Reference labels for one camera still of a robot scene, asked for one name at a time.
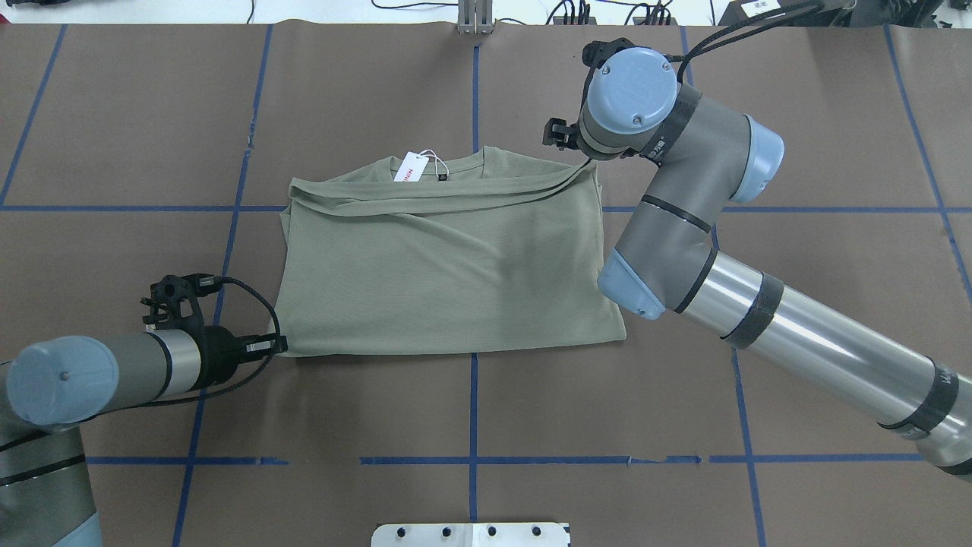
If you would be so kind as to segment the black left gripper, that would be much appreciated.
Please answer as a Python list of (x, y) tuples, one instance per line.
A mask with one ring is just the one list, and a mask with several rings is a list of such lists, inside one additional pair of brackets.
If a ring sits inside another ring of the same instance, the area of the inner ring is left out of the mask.
[(228, 381), (242, 357), (277, 356), (289, 348), (286, 336), (247, 336), (243, 343), (228, 329), (205, 324), (198, 299), (219, 291), (222, 278), (207, 273), (166, 276), (150, 284), (142, 304), (143, 323), (166, 354), (166, 388), (206, 388)]

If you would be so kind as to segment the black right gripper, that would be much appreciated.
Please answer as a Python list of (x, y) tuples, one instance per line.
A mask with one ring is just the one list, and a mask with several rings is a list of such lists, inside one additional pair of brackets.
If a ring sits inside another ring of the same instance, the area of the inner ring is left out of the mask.
[(603, 147), (593, 138), (581, 134), (581, 122), (583, 122), (583, 112), (588, 97), (588, 90), (592, 84), (593, 77), (598, 71), (604, 68), (604, 63), (611, 58), (614, 53), (634, 48), (635, 44), (627, 38), (618, 38), (611, 41), (593, 40), (586, 44), (581, 52), (581, 62), (587, 67), (588, 73), (582, 86), (582, 94), (579, 105), (579, 118), (577, 122), (569, 124), (566, 120), (559, 118), (549, 118), (544, 127), (544, 146), (555, 146), (558, 150), (573, 150), (584, 153), (593, 160), (614, 160), (617, 158), (630, 158), (633, 154), (628, 147), (618, 149), (608, 149)]

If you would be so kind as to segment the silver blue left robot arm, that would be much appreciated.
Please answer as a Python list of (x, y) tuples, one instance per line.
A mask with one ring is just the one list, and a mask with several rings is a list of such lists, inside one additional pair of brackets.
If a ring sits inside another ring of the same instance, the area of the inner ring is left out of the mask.
[[(270, 314), (266, 334), (209, 325), (199, 298), (235, 285)], [(241, 387), (238, 367), (264, 370), (288, 349), (276, 311), (232, 277), (195, 273), (150, 285), (144, 331), (66, 336), (2, 363), (2, 544), (101, 546), (80, 426), (98, 416), (195, 403)]]

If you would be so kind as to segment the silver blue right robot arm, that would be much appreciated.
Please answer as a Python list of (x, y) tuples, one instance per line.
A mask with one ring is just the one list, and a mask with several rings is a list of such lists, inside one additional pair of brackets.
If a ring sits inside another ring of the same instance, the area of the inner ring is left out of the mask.
[(544, 144), (591, 160), (656, 166), (598, 274), (619, 307), (687, 316), (729, 346), (811, 382), (970, 480), (968, 378), (715, 247), (731, 202), (749, 202), (784, 159), (779, 134), (677, 76), (676, 60), (619, 38), (592, 41), (579, 117), (552, 118)]

